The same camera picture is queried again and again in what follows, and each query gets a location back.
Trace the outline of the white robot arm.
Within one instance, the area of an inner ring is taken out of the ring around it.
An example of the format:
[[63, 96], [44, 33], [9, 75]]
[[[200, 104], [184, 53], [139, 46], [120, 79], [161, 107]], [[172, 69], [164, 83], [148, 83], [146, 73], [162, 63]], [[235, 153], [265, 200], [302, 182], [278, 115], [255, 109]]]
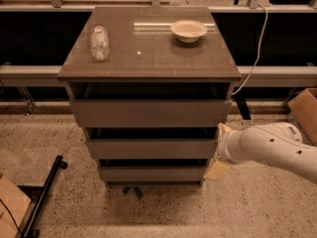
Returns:
[[253, 161], [317, 183], [317, 148], [303, 144], [294, 125], [279, 122], [233, 130], [220, 123], [218, 129], [217, 147], [206, 179], [217, 179], [233, 165]]

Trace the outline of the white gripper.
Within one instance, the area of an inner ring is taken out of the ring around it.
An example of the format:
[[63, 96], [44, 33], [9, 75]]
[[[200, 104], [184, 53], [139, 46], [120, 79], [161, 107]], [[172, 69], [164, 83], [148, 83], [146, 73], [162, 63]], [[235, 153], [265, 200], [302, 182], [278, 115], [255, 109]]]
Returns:
[[234, 158], [229, 150], [230, 138], [237, 133], [236, 130], [223, 123], [218, 124], [219, 135], [217, 138], [216, 157], [211, 161], [205, 174], [206, 179], [217, 179], [230, 169], [230, 165], [240, 164], [241, 161]]

